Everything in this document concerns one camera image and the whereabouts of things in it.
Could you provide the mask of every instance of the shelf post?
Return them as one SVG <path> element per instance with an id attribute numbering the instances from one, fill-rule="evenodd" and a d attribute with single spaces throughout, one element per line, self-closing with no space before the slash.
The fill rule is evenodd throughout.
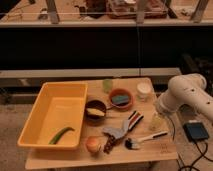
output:
<path id="1" fill-rule="evenodd" d="M 148 0 L 139 0 L 137 2 L 136 22 L 138 25 L 143 24 L 145 19 L 145 9 Z"/>
<path id="2" fill-rule="evenodd" d="M 46 0 L 48 15 L 52 24 L 58 24 L 60 19 L 55 5 L 55 0 Z"/>
<path id="3" fill-rule="evenodd" d="M 193 20 L 194 23 L 199 23 L 203 18 L 203 13 L 208 5 L 209 0 L 199 0 L 197 7 L 192 14 L 190 20 Z"/>

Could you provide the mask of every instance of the yellow plastic tray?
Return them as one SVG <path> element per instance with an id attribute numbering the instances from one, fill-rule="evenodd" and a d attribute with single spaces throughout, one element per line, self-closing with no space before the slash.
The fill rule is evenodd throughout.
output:
<path id="1" fill-rule="evenodd" d="M 18 140 L 21 147 L 75 149 L 80 140 L 86 103 L 87 84 L 49 82 L 43 84 Z M 65 127 L 66 132 L 55 145 L 49 141 Z"/>

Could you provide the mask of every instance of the white cup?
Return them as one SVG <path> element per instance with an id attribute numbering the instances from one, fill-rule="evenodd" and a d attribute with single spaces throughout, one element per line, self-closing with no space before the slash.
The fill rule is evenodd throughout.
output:
<path id="1" fill-rule="evenodd" d="M 137 92 L 138 92 L 138 97 L 146 101 L 148 96 L 151 94 L 151 86 L 148 83 L 141 82 L 137 85 Z"/>

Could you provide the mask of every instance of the brown bowl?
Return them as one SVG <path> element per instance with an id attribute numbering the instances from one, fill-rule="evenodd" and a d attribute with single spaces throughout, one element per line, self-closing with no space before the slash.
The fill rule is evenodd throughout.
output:
<path id="1" fill-rule="evenodd" d="M 98 109 L 98 110 L 104 112 L 105 115 L 104 116 L 89 115 L 86 110 L 87 108 Z M 86 118 L 93 122 L 99 122 L 99 121 L 104 120 L 106 117 L 106 111 L 107 111 L 106 105 L 100 100 L 91 100 L 91 101 L 87 102 L 86 106 L 85 106 Z"/>
<path id="2" fill-rule="evenodd" d="M 117 95 L 127 95 L 129 97 L 129 102 L 123 103 L 123 104 L 114 104 L 113 101 L 112 101 L 112 98 L 117 96 Z M 109 93 L 109 103 L 110 103 L 111 106 L 113 106 L 117 109 L 128 110 L 133 105 L 133 97 L 132 97 L 132 94 L 128 90 L 122 89 L 122 88 L 117 88 L 117 89 L 113 89 Z"/>

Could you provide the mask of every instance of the green cucumber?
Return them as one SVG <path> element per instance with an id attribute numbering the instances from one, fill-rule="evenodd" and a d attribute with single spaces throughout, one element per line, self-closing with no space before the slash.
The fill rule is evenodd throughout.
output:
<path id="1" fill-rule="evenodd" d="M 49 144 L 56 144 L 58 140 L 64 135 L 67 131 L 75 131 L 72 127 L 65 127 L 62 130 L 60 130 L 49 142 Z"/>

